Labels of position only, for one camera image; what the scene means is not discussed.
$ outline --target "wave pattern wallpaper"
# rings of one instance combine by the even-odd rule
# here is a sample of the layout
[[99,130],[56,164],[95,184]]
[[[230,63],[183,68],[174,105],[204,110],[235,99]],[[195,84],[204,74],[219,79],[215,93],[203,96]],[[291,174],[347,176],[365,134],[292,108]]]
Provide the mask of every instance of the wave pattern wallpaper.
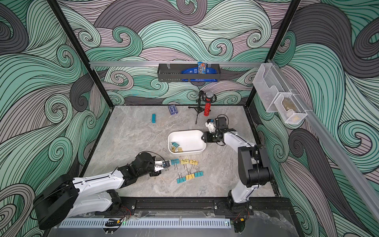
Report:
[[1,236],[42,236],[34,197],[79,174],[109,110],[48,3],[0,1]]
[[[289,0],[59,0],[89,60],[257,61],[273,43]],[[157,68],[99,67],[120,104],[245,104],[257,68],[223,68],[221,81],[159,82]]]
[[[379,191],[379,1],[301,5],[274,60]],[[284,124],[254,98],[280,192],[306,236],[379,236],[379,224],[307,122]]]

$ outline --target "clear plastic holder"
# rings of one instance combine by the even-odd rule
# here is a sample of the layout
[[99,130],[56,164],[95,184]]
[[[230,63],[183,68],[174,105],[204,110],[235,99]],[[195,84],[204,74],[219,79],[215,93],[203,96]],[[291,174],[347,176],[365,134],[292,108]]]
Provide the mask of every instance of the clear plastic holder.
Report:
[[299,124],[307,116],[306,111],[294,96],[297,90],[290,89],[278,70],[271,63],[261,64],[253,80],[254,87],[266,112],[278,112],[285,123]]

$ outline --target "metal rail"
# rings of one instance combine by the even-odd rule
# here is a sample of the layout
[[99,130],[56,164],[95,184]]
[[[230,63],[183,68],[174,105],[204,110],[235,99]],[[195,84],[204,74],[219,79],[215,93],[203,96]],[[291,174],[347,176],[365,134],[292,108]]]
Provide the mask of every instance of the metal rail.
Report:
[[[198,61],[89,61],[91,67],[158,67],[160,63],[198,63]],[[219,64],[220,67],[260,67],[263,62],[205,61],[208,64]]]

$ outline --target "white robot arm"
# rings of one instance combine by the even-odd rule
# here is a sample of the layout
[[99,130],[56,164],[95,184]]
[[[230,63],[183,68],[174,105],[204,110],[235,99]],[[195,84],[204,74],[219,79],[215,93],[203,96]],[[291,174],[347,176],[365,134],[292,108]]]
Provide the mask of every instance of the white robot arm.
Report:
[[121,208],[115,189],[133,184],[145,174],[158,176],[169,166],[168,161],[156,160],[149,153],[141,152],[132,163],[113,172],[83,178],[64,174],[33,200],[39,228],[52,228],[65,218],[82,213],[115,215]]
[[272,177],[266,149],[262,145],[245,140],[236,130],[229,129],[225,117],[208,119],[205,126],[209,132],[204,132],[202,137],[204,142],[223,142],[238,153],[240,180],[231,190],[231,196],[234,203],[247,202],[251,193],[260,185],[269,182]]

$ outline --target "marble surface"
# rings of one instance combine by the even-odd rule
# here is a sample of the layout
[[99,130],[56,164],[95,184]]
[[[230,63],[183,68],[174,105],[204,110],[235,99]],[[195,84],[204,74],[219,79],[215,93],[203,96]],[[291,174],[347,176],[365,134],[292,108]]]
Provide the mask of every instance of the marble surface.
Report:
[[[132,162],[141,151],[152,151],[165,160],[175,159],[168,151],[167,137],[171,132],[199,129],[207,131],[205,122],[219,114],[230,119],[229,127],[240,136],[254,142],[246,114],[242,106],[212,106],[209,117],[199,114],[188,106],[177,106],[178,114],[170,115],[167,106],[116,106],[104,133],[88,165],[85,176],[113,171],[118,166]],[[156,114],[156,123],[151,122]],[[173,166],[157,177],[145,175],[135,184],[118,189],[120,196],[129,197],[178,197],[178,196],[227,196],[237,184],[237,153],[230,146],[207,143],[202,154],[181,156],[179,159],[195,159],[204,176],[177,184],[178,173],[186,175],[183,165]],[[274,196],[270,183],[253,192],[252,196]]]

